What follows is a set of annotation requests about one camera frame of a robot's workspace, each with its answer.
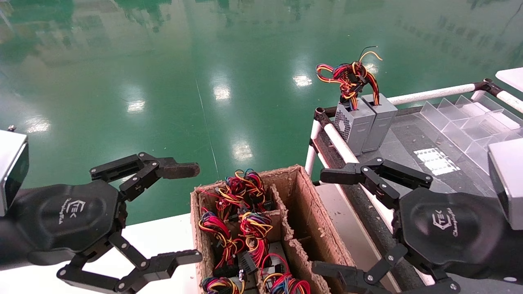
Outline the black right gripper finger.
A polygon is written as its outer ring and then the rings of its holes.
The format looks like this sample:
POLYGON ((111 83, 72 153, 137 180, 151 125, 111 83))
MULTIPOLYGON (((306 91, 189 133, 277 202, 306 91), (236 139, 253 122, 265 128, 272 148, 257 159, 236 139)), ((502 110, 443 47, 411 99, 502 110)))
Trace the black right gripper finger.
POLYGON ((387 209, 399 207, 400 193, 387 180, 411 190, 430 188, 433 178, 396 162, 374 158, 366 163, 347 163, 341 169, 322 169, 320 180, 339 185, 361 184, 375 195, 387 209))
MULTIPOLYGON (((348 293, 355 294, 391 294, 380 285, 381 279, 392 270, 408 253, 408 249, 397 244, 385 257, 381 258, 371 270, 365 272, 356 267, 312 262, 312 272, 325 277, 337 278, 348 293)), ((402 294, 459 294, 461 287, 444 272, 434 275, 435 283, 401 292, 402 294)))

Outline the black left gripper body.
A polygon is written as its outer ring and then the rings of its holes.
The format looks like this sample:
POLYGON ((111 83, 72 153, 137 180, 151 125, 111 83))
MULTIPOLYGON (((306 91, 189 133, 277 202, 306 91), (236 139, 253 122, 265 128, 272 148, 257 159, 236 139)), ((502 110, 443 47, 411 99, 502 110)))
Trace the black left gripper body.
POLYGON ((119 190, 102 180, 20 190, 1 218, 1 270, 88 253, 114 228, 119 203, 119 190))

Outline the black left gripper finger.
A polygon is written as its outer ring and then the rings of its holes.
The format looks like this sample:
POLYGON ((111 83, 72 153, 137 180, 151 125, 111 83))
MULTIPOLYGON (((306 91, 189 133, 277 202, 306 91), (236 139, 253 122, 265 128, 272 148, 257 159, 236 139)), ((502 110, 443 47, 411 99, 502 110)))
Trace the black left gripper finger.
POLYGON ((107 183, 129 177, 119 186, 120 198, 133 201, 161 178, 192 178, 199 173, 200 166, 196 162, 178 163, 174 158, 156 158, 141 152, 95 166, 90 170, 90 177, 107 183))
POLYGON ((115 248, 134 268, 122 278, 84 271, 88 255, 77 254, 71 262, 61 268, 56 277, 70 286, 105 294, 136 294, 148 283, 170 279, 177 267, 199 263, 202 254, 196 249, 168 252, 145 258, 121 233, 113 233, 104 243, 107 248, 115 248))

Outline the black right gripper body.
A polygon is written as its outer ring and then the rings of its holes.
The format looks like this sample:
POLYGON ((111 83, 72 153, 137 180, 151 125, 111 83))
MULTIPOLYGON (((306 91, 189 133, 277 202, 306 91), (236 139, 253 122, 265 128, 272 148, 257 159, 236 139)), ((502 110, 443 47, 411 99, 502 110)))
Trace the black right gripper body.
POLYGON ((398 199, 395 236, 421 272, 522 282, 522 231, 495 198, 417 188, 398 199))

